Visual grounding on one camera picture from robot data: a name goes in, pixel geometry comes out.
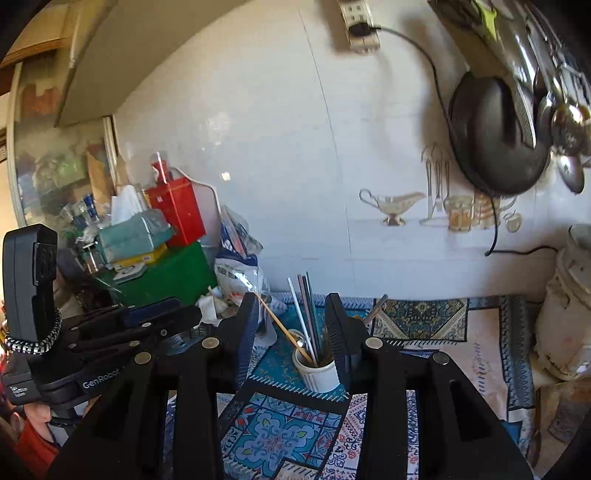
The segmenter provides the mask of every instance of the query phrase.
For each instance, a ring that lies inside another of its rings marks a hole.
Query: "red container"
[[[146,191],[152,208],[162,210],[177,233],[166,244],[185,247],[205,235],[193,185],[189,179],[170,180]]]

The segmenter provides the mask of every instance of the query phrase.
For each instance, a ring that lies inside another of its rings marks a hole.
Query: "cabinet door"
[[[21,226],[43,223],[78,235],[64,211],[87,194],[105,212],[113,194],[103,119],[56,128],[63,84],[59,52],[26,59],[15,70],[8,124],[13,203]]]

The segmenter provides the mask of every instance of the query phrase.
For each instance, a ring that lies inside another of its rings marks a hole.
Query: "white tiled wall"
[[[376,23],[431,53],[447,100],[465,65],[427,3],[370,5]],[[261,264],[274,288],[307,270],[318,293],[543,294],[551,252],[485,258],[492,231],[420,226],[426,200],[404,227],[382,226],[383,214],[359,201],[361,188],[426,193],[421,150],[445,144],[446,130],[424,59],[384,33],[375,54],[342,49],[338,15],[333,0],[253,0],[195,35],[116,113],[132,179],[148,183],[150,154],[167,150],[172,165],[216,185],[265,245]],[[519,197],[513,209],[524,223],[515,234],[501,226],[499,247],[561,245],[569,224],[591,219],[590,191],[575,197],[550,171],[545,186]],[[452,164],[459,193],[472,189]]]

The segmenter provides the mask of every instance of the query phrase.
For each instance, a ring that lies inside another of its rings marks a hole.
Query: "plastic wrapper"
[[[246,292],[268,290],[257,255],[262,245],[248,233],[248,224],[226,206],[221,212],[222,247],[215,259],[215,274],[223,296],[236,305]]]

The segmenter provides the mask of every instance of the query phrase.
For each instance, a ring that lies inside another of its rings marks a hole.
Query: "utensil holder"
[[[304,385],[306,385],[309,390],[317,393],[326,393],[339,386],[339,376],[336,372],[334,360],[324,367],[307,367],[302,363],[303,357],[298,350],[294,350],[291,359],[293,360],[297,371],[300,373]]]

